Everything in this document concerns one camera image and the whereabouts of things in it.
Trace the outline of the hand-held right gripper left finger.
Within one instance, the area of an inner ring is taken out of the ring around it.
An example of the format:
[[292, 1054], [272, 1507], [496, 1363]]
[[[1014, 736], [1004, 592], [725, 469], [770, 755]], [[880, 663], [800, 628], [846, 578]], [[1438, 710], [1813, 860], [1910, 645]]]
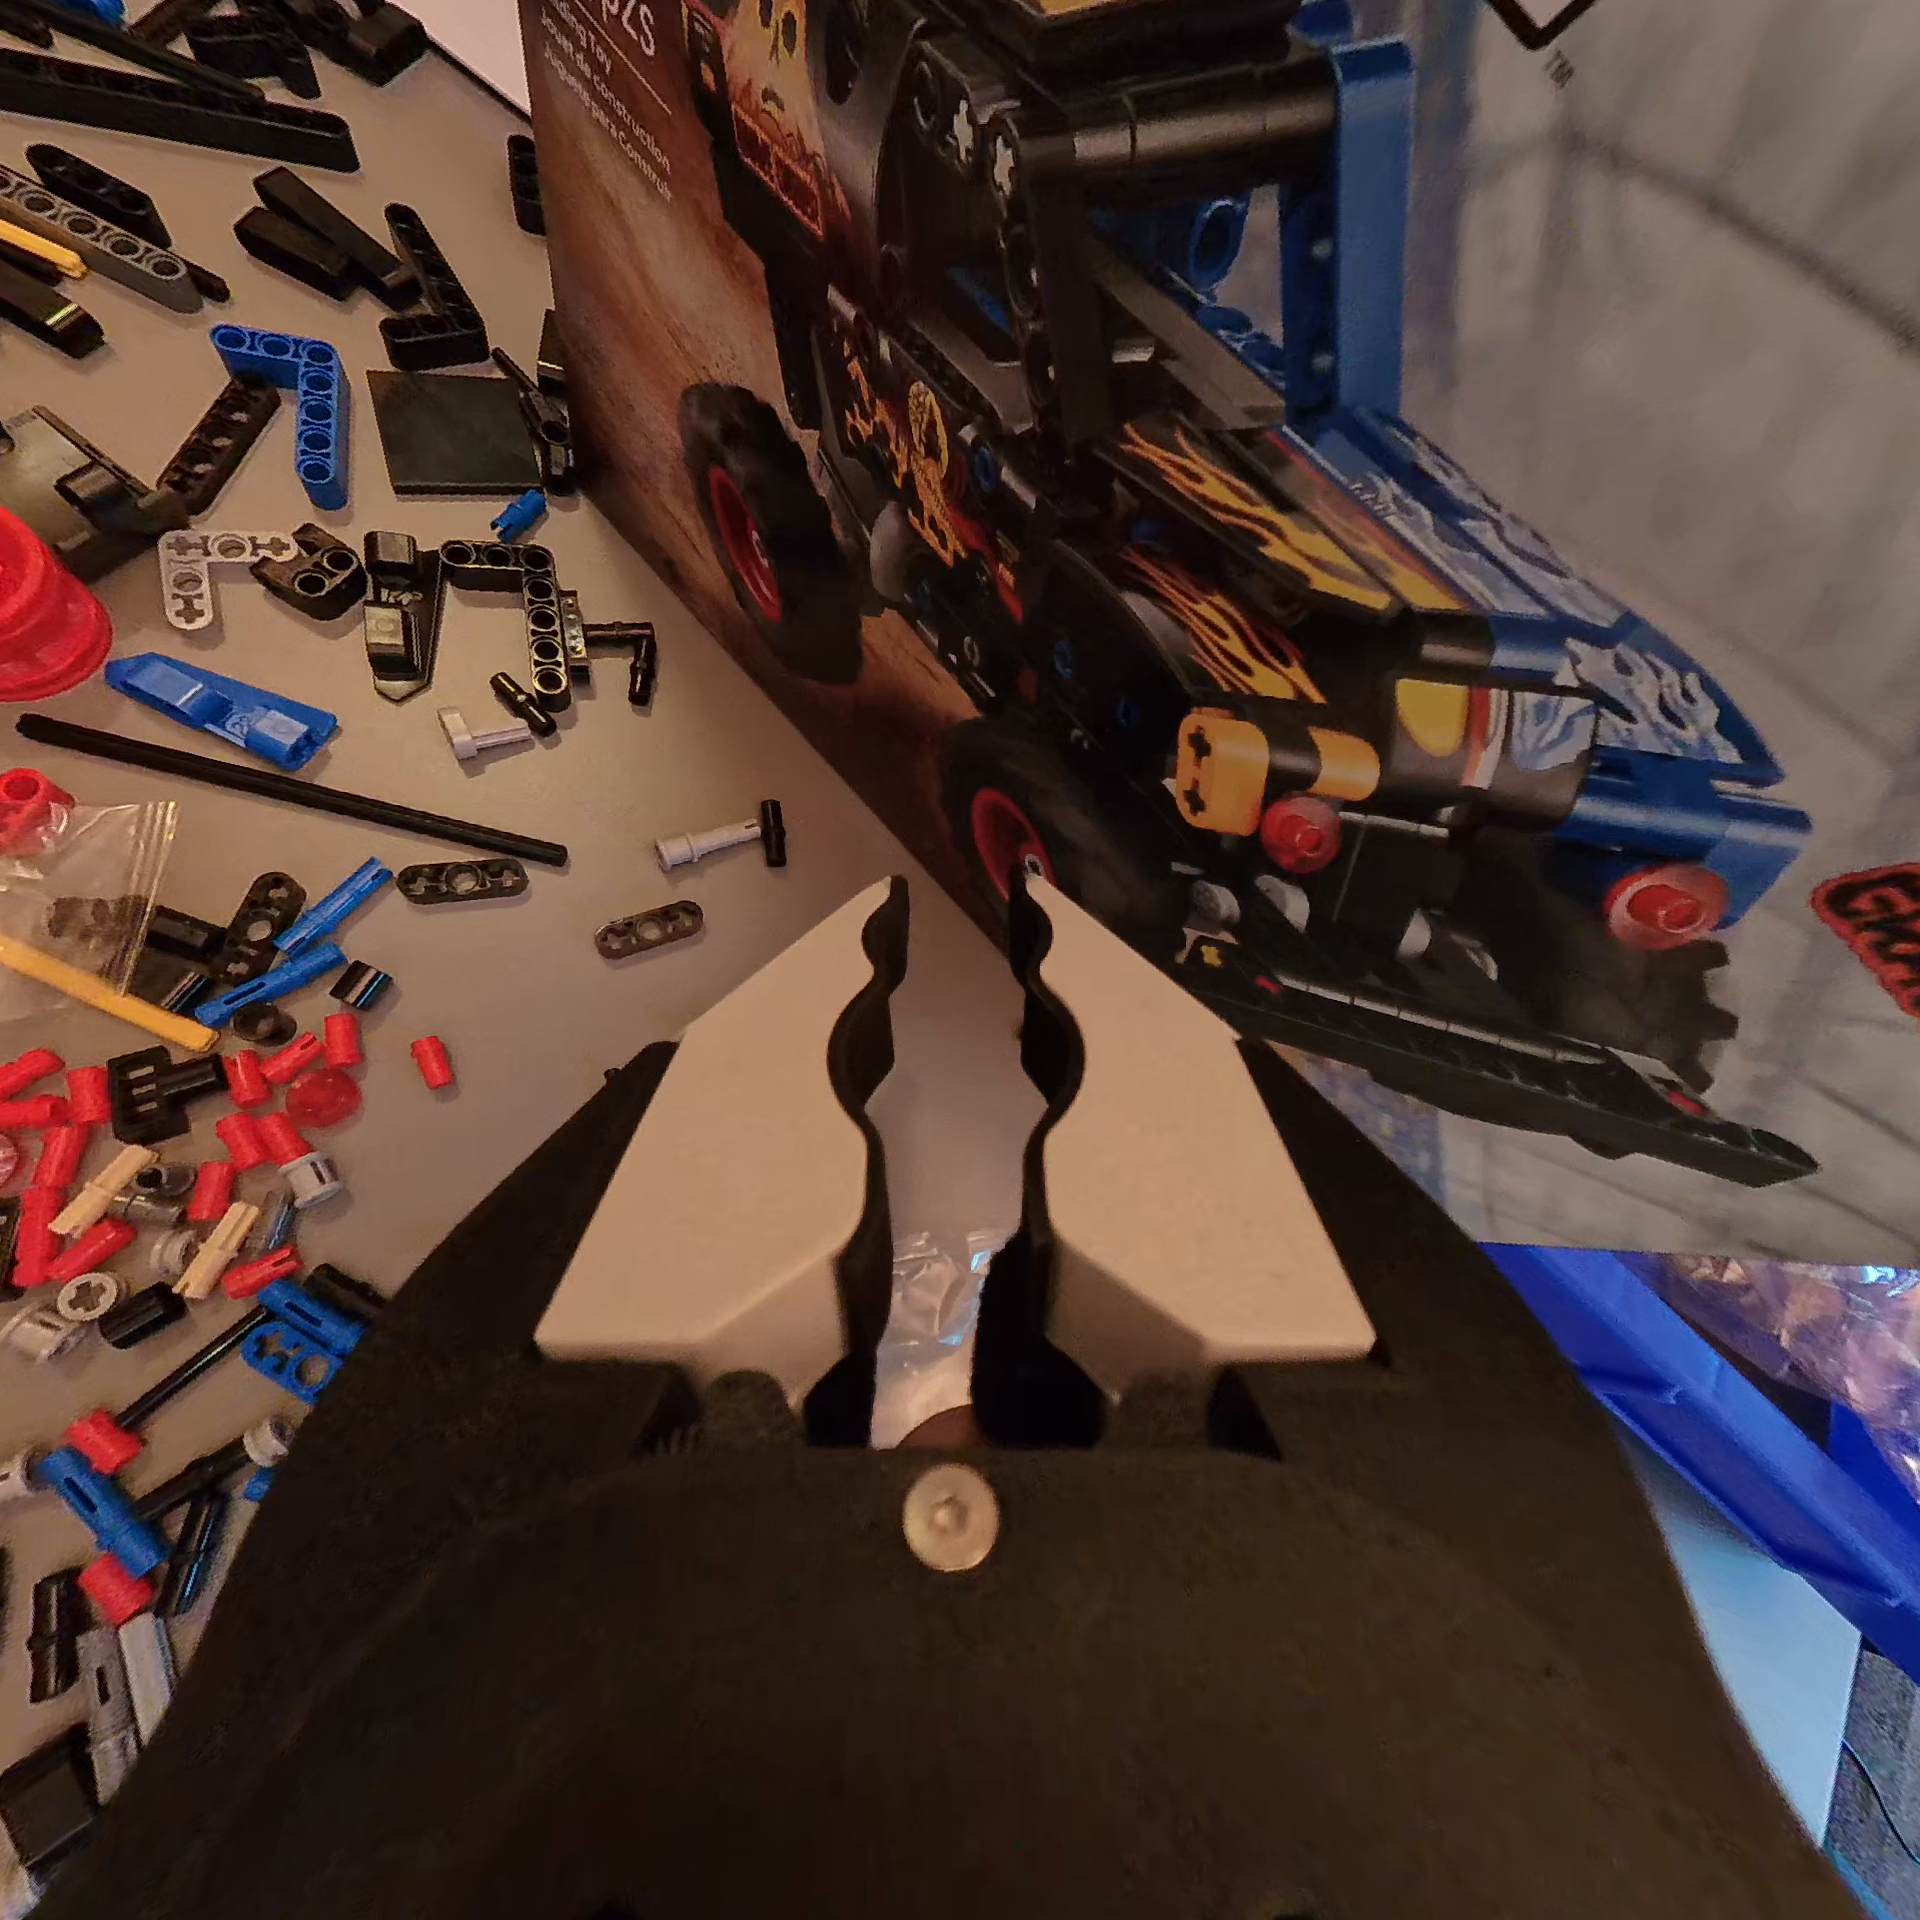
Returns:
[[907, 931], [906, 880], [880, 880], [680, 1032], [536, 1324], [544, 1357], [786, 1395], [874, 1371], [893, 1236], [868, 1106]]

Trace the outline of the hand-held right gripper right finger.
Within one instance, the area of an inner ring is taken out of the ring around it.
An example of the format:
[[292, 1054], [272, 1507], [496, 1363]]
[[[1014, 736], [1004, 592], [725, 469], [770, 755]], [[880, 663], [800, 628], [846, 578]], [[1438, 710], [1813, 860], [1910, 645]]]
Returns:
[[1118, 1395], [1148, 1373], [1358, 1360], [1376, 1327], [1240, 1054], [1238, 1032], [1051, 880], [1031, 1006], [1063, 1019], [1039, 1147], [1048, 1342]]

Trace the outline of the light grey L beam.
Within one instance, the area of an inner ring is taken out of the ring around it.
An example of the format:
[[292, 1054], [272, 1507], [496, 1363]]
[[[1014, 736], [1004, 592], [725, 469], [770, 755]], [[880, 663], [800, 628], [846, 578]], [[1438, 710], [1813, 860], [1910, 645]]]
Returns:
[[218, 598], [219, 568], [252, 568], [300, 555], [292, 535], [174, 531], [156, 542], [160, 566], [160, 608], [179, 632], [214, 632], [222, 624]]

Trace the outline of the grey desk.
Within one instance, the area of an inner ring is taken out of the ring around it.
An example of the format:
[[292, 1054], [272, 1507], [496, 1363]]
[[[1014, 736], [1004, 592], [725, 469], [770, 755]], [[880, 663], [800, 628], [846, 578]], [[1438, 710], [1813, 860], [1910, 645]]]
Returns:
[[[552, 295], [544, 242], [511, 218], [504, 142], [518, 116], [438, 55], [389, 87], [324, 59], [316, 69], [319, 106], [350, 125], [364, 164], [357, 175], [302, 174], [381, 237], [383, 206], [411, 203], [476, 292], [488, 335], [533, 373]], [[323, 520], [354, 546], [383, 531], [421, 548], [488, 528], [492, 499], [394, 493], [365, 384], [371, 368], [387, 366], [383, 308], [365, 295], [327, 302], [234, 242], [231, 226], [256, 203], [254, 175], [267, 160], [5, 112], [5, 164], [28, 174], [35, 142], [140, 184], [183, 252], [229, 282], [231, 302], [183, 316], [90, 274], [72, 295], [103, 325], [106, 347], [71, 362], [5, 326], [5, 418], [45, 406], [156, 479], [223, 384], [208, 338], [218, 323], [314, 335], [338, 347], [352, 380], [350, 509], [310, 509], [292, 469], [294, 405], [280, 398], [208, 524], [292, 532]], [[588, 619], [656, 624], [659, 693], [652, 708], [630, 708], [622, 660], [599, 656], [555, 739], [476, 760], [452, 756], [438, 710], [456, 708], [479, 728], [509, 718], [488, 690], [499, 669], [524, 678], [524, 626], [507, 597], [451, 592], [431, 686], [389, 703], [372, 686], [357, 610], [323, 626], [275, 602], [243, 566], [223, 566], [214, 573], [218, 630], [181, 636], [160, 614], [150, 555], [93, 588], [111, 614], [111, 656], [162, 652], [336, 714], [340, 728], [307, 778], [568, 853], [562, 871], [526, 862], [530, 887], [517, 900], [419, 908], [389, 887], [342, 925], [347, 958], [389, 971], [394, 984], [364, 1014], [362, 1110], [314, 1134], [346, 1191], [309, 1214], [298, 1236], [304, 1258], [394, 1291], [604, 1086], [607, 1068], [676, 1036], [864, 885], [893, 872], [912, 896], [910, 971], [893, 1002], [896, 1068], [871, 1109], [893, 1227], [952, 1240], [1007, 1234], [1036, 1096], [1016, 1064], [1016, 990], [1004, 960], [590, 503], [562, 501], [542, 535]], [[5, 707], [5, 768], [45, 772], [90, 807], [174, 805], [157, 899], [206, 922], [226, 924], [264, 871], [287, 872], [319, 899], [367, 858], [397, 872], [461, 855], [406, 831], [48, 749], [15, 736], [28, 710], [179, 752], [245, 756], [136, 707], [100, 676], [53, 702]], [[679, 890], [660, 872], [660, 834], [740, 821], [768, 798], [783, 805], [783, 871], [766, 871], [743, 848], [701, 864]], [[704, 906], [701, 939], [615, 964], [595, 951], [600, 924], [674, 896]], [[5, 1460], [55, 1446], [86, 1410], [118, 1410], [245, 1310], [214, 1293], [131, 1350], [106, 1347], [93, 1327], [45, 1363], [5, 1350]]]

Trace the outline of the grey axle pin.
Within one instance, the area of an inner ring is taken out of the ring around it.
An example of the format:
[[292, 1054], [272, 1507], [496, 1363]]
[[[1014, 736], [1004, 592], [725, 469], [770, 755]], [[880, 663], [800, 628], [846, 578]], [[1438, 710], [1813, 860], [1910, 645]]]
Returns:
[[754, 815], [740, 823], [666, 834], [656, 839], [656, 862], [663, 872], [674, 872], [736, 848], [756, 848], [770, 871], [786, 866], [783, 807], [780, 800], [762, 800]]

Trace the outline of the blue plastic bin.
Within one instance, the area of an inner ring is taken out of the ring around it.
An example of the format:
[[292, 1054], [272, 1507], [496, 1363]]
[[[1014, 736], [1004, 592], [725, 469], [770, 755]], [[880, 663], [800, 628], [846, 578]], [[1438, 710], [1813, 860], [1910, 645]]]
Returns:
[[1483, 1250], [1623, 1429], [1918, 1676], [1915, 1500], [1848, 1407], [1797, 1421], [1645, 1285], [1642, 1254]]

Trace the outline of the pile of small connector pins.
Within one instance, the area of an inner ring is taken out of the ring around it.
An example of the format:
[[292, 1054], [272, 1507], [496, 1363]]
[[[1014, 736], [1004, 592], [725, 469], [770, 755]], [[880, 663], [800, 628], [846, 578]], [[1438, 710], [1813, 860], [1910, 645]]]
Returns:
[[[5, 771], [5, 826], [72, 798]], [[346, 1191], [316, 1131], [362, 1106], [352, 1004], [316, 1030], [254, 1029], [275, 994], [336, 971], [304, 890], [267, 872], [231, 928], [154, 910], [127, 994], [219, 1032], [196, 1056], [30, 1046], [5, 1061], [5, 1774], [50, 1771], [100, 1806], [176, 1685], [176, 1635], [239, 1501], [264, 1496], [287, 1407], [229, 1416], [168, 1463], [167, 1410], [245, 1367], [310, 1406], [375, 1296], [302, 1258], [302, 1223]]]

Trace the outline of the long yellow axle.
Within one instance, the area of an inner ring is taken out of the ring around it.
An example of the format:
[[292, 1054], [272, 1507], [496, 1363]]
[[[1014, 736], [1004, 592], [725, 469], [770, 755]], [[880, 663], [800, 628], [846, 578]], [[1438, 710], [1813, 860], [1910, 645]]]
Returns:
[[219, 1046], [219, 1032], [214, 1029], [190, 1016], [168, 1014], [156, 1004], [127, 992], [116, 992], [95, 973], [90, 973], [83, 966], [71, 966], [48, 951], [12, 935], [2, 935], [0, 949], [5, 971], [39, 983], [40, 988], [48, 988], [115, 1021], [131, 1023], [167, 1046], [196, 1056], [208, 1056]]

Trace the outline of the small clear plastic bag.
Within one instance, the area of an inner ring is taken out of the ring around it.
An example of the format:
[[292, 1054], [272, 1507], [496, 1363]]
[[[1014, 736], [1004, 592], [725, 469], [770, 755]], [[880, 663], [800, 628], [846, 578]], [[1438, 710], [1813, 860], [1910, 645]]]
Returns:
[[179, 805], [44, 800], [21, 813], [23, 823], [5, 826], [5, 949], [32, 949], [127, 994], [176, 845]]

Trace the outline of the blue narrow panel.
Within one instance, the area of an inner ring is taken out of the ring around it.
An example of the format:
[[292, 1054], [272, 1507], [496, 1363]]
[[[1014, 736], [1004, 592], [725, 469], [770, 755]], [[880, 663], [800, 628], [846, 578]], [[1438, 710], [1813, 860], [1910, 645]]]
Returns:
[[179, 725], [284, 772], [300, 772], [336, 739], [338, 716], [291, 694], [164, 653], [116, 656], [103, 680]]

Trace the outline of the black square tile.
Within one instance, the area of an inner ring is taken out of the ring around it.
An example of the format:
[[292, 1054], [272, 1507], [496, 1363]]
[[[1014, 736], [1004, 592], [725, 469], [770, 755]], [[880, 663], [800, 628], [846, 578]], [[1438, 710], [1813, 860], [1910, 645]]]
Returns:
[[518, 496], [544, 484], [507, 378], [372, 368], [365, 381], [395, 496]]

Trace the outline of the monster truck toy set box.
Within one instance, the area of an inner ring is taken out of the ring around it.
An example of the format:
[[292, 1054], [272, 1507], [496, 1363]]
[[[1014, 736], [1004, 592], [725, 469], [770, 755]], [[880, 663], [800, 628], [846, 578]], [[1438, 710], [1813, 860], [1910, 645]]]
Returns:
[[1493, 1240], [1915, 1259], [1915, 4], [522, 4], [595, 506]]

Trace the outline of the red wheel rim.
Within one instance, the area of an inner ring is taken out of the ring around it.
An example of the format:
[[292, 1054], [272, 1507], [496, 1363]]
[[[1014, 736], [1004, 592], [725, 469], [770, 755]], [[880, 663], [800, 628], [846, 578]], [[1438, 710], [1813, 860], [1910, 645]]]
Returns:
[[2, 509], [2, 703], [83, 686], [111, 648], [106, 606], [35, 528]]

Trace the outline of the black rectangular panel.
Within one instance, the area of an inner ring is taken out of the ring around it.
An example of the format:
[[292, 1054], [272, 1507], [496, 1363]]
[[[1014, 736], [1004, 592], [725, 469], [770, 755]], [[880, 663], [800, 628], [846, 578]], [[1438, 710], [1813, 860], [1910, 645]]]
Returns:
[[2, 507], [84, 584], [154, 552], [160, 493], [39, 410], [2, 422]]

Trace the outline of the medium grey beam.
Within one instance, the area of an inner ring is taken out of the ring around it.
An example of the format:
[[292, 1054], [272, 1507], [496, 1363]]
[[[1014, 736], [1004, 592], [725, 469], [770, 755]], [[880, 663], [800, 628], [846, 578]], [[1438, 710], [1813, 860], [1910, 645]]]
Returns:
[[2, 219], [72, 254], [86, 272], [107, 276], [160, 306], [186, 316], [203, 308], [200, 287], [181, 255], [7, 164], [2, 166]]

